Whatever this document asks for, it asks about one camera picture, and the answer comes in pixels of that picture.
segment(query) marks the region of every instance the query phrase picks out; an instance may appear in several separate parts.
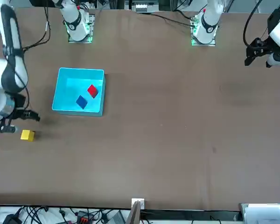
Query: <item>yellow cube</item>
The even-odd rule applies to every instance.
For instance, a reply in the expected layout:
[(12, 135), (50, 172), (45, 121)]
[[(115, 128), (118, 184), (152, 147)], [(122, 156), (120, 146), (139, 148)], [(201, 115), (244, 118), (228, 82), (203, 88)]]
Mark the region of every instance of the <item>yellow cube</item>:
[(26, 141), (33, 141), (34, 139), (34, 132), (30, 130), (23, 130), (22, 135), (21, 135), (21, 140), (26, 140)]

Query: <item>cube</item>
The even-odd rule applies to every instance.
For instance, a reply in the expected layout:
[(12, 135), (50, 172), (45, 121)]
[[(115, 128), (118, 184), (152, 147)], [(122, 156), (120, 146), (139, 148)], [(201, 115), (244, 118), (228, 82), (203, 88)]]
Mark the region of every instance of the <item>cube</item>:
[(33, 141), (35, 132), (30, 130), (23, 130), (21, 140)]
[(86, 99), (84, 99), (81, 95), (78, 97), (76, 103), (84, 110), (87, 105)]
[(98, 90), (97, 90), (97, 88), (94, 87), (94, 85), (89, 86), (87, 91), (92, 96), (92, 98), (95, 98), (98, 94)]

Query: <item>blue cube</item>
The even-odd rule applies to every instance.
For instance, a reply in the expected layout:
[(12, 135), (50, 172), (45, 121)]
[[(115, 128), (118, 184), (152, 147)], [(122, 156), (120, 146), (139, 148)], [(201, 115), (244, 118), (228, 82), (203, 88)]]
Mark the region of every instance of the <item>blue cube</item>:
[(77, 99), (76, 103), (84, 110), (84, 108), (87, 105), (87, 101), (86, 99), (84, 99), (81, 95), (79, 96), (79, 98)]

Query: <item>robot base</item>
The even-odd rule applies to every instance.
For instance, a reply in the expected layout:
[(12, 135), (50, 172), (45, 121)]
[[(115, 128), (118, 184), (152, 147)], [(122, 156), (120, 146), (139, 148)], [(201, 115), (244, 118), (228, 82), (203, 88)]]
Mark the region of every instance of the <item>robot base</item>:
[(89, 20), (88, 20), (88, 23), (86, 24), (86, 29), (89, 30), (90, 33), (83, 40), (74, 41), (69, 35), (68, 42), (69, 43), (91, 43), (92, 39), (93, 39), (94, 20), (95, 20), (94, 14), (89, 14)]
[(203, 44), (203, 43), (200, 43), (193, 35), (194, 32), (196, 32), (196, 28), (199, 24), (199, 15), (195, 15), (195, 17), (191, 20), (191, 25), (194, 25), (195, 28), (192, 28), (191, 27), (191, 45), (192, 46), (216, 46), (216, 40), (215, 40), (215, 37), (216, 37), (216, 31), (215, 31), (215, 35), (214, 35), (214, 38), (213, 40), (208, 43), (208, 44)]

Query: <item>red cube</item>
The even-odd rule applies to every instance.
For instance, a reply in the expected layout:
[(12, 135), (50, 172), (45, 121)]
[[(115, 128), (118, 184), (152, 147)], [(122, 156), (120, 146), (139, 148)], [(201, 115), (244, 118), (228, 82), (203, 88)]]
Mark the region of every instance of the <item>red cube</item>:
[(97, 88), (94, 87), (94, 85), (89, 86), (87, 91), (92, 96), (92, 98), (95, 98), (98, 94), (98, 90), (97, 90)]

